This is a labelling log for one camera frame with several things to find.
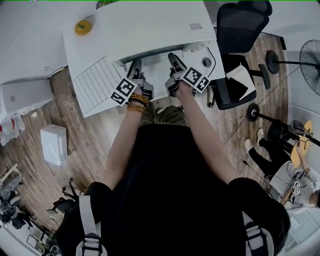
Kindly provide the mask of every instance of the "black t-shirt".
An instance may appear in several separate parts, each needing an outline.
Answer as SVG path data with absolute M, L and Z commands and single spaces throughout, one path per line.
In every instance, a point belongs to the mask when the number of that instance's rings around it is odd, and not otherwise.
M 276 253 L 290 228 L 284 207 L 258 183 L 218 179 L 183 126 L 139 128 L 115 189 L 94 182 L 86 194 L 109 256 L 245 255 L 242 211 L 271 233 Z M 65 215 L 56 237 L 63 256 L 75 255 L 84 238 L 79 205 Z

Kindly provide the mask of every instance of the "white cloth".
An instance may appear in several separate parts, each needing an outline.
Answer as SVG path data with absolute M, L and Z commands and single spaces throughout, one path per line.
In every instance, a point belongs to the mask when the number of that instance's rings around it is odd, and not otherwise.
M 294 176 L 301 176 L 298 181 L 301 184 L 300 194 L 293 194 L 284 207 L 291 214 L 299 214 L 307 207 L 314 207 L 309 204 L 309 198 L 314 191 L 319 189 L 320 174 L 312 168 L 306 174 L 302 169 L 295 168 L 291 161 L 287 161 L 273 176 L 270 185 L 279 192 L 280 196 L 283 196 L 291 187 Z
M 256 90 L 256 87 L 251 80 L 251 77 L 250 77 L 248 70 L 244 66 L 242 66 L 241 64 L 239 66 L 237 66 L 235 69 L 226 73 L 225 77 L 228 79 L 233 78 L 234 80 L 237 80 L 239 83 L 243 84 L 244 86 L 246 86 L 248 88 L 248 90 L 240 98 L 240 100 L 242 100 L 244 97 L 246 97 L 247 95 L 252 93 L 254 90 Z

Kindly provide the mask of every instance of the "white sneaker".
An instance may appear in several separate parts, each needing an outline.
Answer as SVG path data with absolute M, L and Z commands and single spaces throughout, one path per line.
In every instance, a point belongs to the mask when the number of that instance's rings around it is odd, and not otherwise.
M 249 154 L 249 150 L 253 149 L 254 146 L 252 146 L 251 140 L 247 138 L 244 142 L 245 151 Z
M 264 137 L 265 137 L 265 135 L 264 135 L 264 130 L 263 130 L 262 128 L 260 128 L 260 129 L 258 130 L 258 139 L 256 140 L 256 144 L 257 144 L 258 146 L 260 146 L 260 145 L 259 145 L 259 142 L 260 142 L 260 140 L 263 139 Z

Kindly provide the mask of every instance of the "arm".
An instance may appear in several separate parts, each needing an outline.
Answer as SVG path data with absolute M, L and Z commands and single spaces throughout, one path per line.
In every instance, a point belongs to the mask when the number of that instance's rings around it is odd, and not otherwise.
M 280 204 L 282 204 L 283 206 L 286 204 L 293 190 L 293 187 L 288 188 L 288 190 L 284 193 L 283 197 L 281 198 Z
M 176 96 L 181 101 L 194 141 L 209 168 L 227 184 L 239 178 L 239 173 L 227 157 L 224 144 L 199 108 L 190 87 L 185 82 L 179 82 Z
M 306 174 L 308 174 L 310 172 L 310 166 L 307 163 L 306 158 L 303 154 L 302 145 L 301 145 L 300 141 L 296 142 L 296 152 L 298 153 L 302 169 L 304 170 L 304 172 Z
M 137 88 L 134 93 L 141 94 L 141 89 Z M 131 104 L 142 106 L 142 104 L 134 101 Z M 106 159 L 104 183 L 112 190 L 121 180 L 126 170 L 135 145 L 141 117 L 142 113 L 127 110 L 110 148 Z

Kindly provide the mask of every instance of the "person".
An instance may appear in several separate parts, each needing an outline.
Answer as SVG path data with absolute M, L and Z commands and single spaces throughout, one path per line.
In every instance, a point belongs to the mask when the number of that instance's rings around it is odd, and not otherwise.
M 257 153 L 249 138 L 244 142 L 246 152 L 270 179 L 270 184 L 279 192 L 280 203 L 291 214 L 299 214 L 312 207 L 319 208 L 319 174 L 308 165 L 300 141 L 297 142 L 296 150 L 302 170 L 295 168 L 290 156 L 280 148 L 278 143 L 267 141 L 264 138 L 263 129 L 258 130 L 256 144 L 268 151 L 271 161 Z M 294 181 L 300 183 L 299 193 L 294 193 Z
M 85 193 L 107 254 L 246 255 L 244 212 L 271 234 L 276 255 L 290 228 L 285 208 L 240 177 L 190 86 L 180 81 L 175 96 L 184 113 L 170 106 L 155 114 L 152 105 L 144 111 L 141 90 L 134 91 L 105 179 Z M 79 207 L 56 238 L 63 256 L 75 255 L 84 239 Z

